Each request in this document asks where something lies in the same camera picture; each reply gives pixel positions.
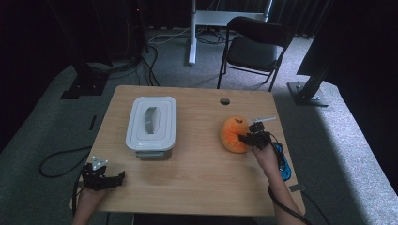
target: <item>white plastic container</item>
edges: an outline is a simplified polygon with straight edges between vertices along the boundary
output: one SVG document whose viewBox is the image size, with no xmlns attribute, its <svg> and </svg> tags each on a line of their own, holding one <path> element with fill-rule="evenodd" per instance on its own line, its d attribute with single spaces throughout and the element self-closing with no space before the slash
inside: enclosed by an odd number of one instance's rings
<svg viewBox="0 0 398 225">
<path fill-rule="evenodd" d="M 167 159 L 176 143 L 176 100 L 138 97 L 132 104 L 126 144 L 140 159 Z"/>
</svg>

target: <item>container lid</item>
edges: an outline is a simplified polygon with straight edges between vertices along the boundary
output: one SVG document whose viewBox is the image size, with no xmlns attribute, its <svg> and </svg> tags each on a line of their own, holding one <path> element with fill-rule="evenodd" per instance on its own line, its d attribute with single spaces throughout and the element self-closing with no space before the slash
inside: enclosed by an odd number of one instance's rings
<svg viewBox="0 0 398 225">
<path fill-rule="evenodd" d="M 126 144 L 137 151 L 167 151 L 176 143 L 176 100 L 138 97 L 132 104 Z"/>
</svg>

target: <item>black chair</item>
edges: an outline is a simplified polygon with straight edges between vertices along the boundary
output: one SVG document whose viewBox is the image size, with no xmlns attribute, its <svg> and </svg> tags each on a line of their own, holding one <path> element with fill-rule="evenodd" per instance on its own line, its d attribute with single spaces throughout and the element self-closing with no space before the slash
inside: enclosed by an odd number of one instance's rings
<svg viewBox="0 0 398 225">
<path fill-rule="evenodd" d="M 237 36 L 229 44 L 231 31 L 236 31 Z M 226 27 L 225 48 L 217 89 L 220 89 L 226 69 L 234 68 L 267 76 L 263 83 L 267 83 L 273 73 L 268 89 L 270 92 L 278 75 L 283 55 L 293 37 L 293 31 L 281 24 L 257 21 L 247 17 L 232 19 Z"/>
</svg>

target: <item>tripod base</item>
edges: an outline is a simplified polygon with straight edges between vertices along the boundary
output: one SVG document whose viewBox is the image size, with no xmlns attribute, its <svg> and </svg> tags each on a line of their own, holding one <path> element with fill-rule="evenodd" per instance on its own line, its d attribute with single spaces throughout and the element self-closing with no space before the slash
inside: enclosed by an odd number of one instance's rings
<svg viewBox="0 0 398 225">
<path fill-rule="evenodd" d="M 289 82 L 287 86 L 289 87 L 290 93 L 293 96 L 297 105 L 305 106 L 320 106 L 328 107 L 328 103 L 325 101 L 322 92 L 318 90 L 313 97 L 310 99 L 304 98 L 300 95 L 300 91 L 304 87 L 305 82 Z"/>
<path fill-rule="evenodd" d="M 78 99 L 80 96 L 101 96 L 106 83 L 108 82 L 108 73 L 95 73 L 95 80 L 86 84 L 78 75 L 68 91 L 65 91 L 61 99 Z"/>
</svg>

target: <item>orange toy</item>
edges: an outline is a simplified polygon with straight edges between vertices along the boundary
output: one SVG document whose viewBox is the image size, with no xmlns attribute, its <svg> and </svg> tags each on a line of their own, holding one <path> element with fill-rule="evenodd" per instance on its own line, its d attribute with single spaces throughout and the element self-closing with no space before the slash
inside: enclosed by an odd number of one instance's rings
<svg viewBox="0 0 398 225">
<path fill-rule="evenodd" d="M 239 135 L 249 132 L 249 124 L 245 117 L 240 115 L 228 117 L 222 124 L 221 140 L 224 147 L 233 153 L 246 153 L 249 146 L 239 140 Z"/>
</svg>

